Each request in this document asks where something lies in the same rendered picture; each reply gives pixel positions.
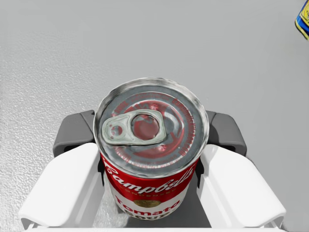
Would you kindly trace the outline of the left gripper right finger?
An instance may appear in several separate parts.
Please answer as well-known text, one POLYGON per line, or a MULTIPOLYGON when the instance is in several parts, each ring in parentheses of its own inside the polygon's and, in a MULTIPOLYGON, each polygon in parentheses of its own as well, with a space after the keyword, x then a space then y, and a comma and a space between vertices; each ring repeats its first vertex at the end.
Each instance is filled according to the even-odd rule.
POLYGON ((247 146, 233 117, 207 112, 210 134, 196 174, 197 195, 212 228, 282 227, 286 209, 246 157, 247 146))

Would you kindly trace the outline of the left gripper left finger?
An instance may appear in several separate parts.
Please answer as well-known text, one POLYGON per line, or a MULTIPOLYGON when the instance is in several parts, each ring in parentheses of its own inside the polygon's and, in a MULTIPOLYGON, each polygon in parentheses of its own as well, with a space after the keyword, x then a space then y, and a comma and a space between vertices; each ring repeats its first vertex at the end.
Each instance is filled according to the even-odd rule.
POLYGON ((24 201, 25 229, 92 227, 104 194, 104 168, 93 135, 93 110, 65 117, 47 164, 24 201))

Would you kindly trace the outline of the red and white can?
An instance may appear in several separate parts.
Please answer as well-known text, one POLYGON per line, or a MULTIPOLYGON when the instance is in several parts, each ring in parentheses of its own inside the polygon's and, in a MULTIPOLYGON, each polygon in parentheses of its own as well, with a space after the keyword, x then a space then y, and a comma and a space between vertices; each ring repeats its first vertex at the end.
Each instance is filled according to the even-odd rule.
POLYGON ((158 220, 182 203, 209 137, 209 118, 186 87, 147 77, 114 88, 93 121, 115 203, 158 220))

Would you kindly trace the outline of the blue flat can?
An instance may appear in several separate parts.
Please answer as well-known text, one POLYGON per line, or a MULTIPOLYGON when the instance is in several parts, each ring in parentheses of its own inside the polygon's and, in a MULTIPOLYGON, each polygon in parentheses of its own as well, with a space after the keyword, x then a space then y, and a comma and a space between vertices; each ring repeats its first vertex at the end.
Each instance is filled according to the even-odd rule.
POLYGON ((306 0, 295 19, 295 26, 302 36, 309 41, 309 0, 306 0))

